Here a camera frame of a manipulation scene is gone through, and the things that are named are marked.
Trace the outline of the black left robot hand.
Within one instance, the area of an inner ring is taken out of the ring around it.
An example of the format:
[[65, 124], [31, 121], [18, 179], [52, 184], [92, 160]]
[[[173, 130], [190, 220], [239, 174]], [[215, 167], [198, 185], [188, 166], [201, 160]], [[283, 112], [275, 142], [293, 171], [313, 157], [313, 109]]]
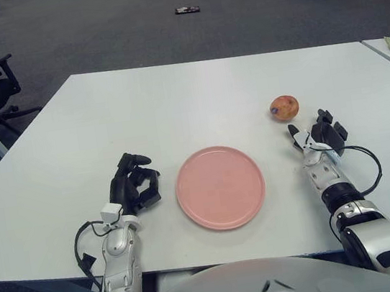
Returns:
[[144, 168], [151, 159], [144, 155], [124, 153], [110, 183], [109, 201], [120, 204], [125, 215], [137, 215], [161, 200], [157, 170]]

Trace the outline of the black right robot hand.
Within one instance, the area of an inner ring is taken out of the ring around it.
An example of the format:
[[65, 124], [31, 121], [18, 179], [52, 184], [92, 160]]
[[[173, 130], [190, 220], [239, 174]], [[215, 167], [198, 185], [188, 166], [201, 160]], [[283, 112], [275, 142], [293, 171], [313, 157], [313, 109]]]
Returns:
[[317, 114], [317, 120], [309, 132], [300, 131], [292, 124], [287, 126], [294, 146], [305, 155], [308, 152], [326, 152], [341, 157], [348, 137], [347, 130], [339, 122], [333, 122], [328, 110], [318, 109]]

